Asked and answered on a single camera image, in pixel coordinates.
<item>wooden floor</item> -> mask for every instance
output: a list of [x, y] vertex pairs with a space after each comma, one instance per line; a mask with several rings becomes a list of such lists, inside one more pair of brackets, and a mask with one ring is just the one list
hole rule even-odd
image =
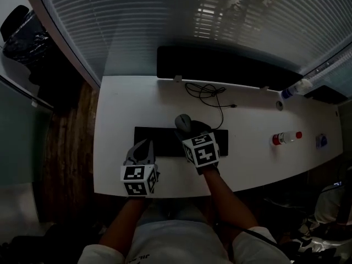
[[110, 222], [124, 198], [94, 193], [93, 141], [98, 94], [87, 83], [79, 101], [52, 117], [41, 182], [34, 183], [40, 222]]

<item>floor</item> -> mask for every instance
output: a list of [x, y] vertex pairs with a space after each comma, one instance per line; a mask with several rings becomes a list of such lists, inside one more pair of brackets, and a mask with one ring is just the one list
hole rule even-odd
[[34, 183], [40, 222], [110, 222], [124, 198], [94, 193], [93, 141], [98, 93], [82, 83], [78, 102], [54, 112], [47, 136], [43, 179]]
[[38, 222], [31, 183], [1, 186], [0, 205], [0, 245], [18, 235], [45, 234]]

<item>small blue object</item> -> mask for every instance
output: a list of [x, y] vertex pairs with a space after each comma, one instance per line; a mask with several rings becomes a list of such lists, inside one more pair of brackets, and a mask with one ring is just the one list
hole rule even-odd
[[328, 139], [325, 134], [320, 134], [316, 136], [316, 147], [320, 149], [328, 144]]
[[289, 88], [285, 89], [284, 91], [281, 92], [281, 96], [284, 99], [288, 99], [289, 97], [293, 96], [293, 94], [291, 93], [291, 91], [289, 90]]

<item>white desk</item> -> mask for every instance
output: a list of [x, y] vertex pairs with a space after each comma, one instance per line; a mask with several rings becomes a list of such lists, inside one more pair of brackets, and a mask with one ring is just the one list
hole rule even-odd
[[[107, 76], [99, 95], [94, 138], [94, 190], [96, 193], [125, 196], [120, 182], [120, 166], [133, 146], [134, 128], [175, 128], [174, 120], [186, 113], [194, 120], [215, 128], [221, 121], [219, 109], [206, 106], [188, 95], [184, 81], [160, 80], [149, 76]], [[276, 182], [308, 171], [342, 153], [337, 107], [302, 96], [276, 109], [278, 92], [225, 86], [219, 95], [225, 108], [221, 129], [229, 130], [229, 155], [221, 157], [219, 171], [233, 191]], [[216, 99], [210, 101], [215, 105]], [[270, 147], [270, 136], [284, 131], [302, 131], [302, 139]], [[328, 144], [317, 150], [315, 136], [327, 135]], [[157, 157], [161, 176], [154, 197], [209, 195], [203, 176], [186, 158]]]

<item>fiducial marker cube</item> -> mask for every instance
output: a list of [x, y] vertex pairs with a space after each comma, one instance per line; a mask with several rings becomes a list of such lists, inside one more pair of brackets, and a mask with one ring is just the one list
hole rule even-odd
[[219, 161], [219, 146], [214, 133], [201, 135], [182, 141], [188, 161], [195, 167], [201, 167]]
[[156, 168], [154, 164], [121, 166], [120, 178], [129, 196], [147, 196], [157, 182]]

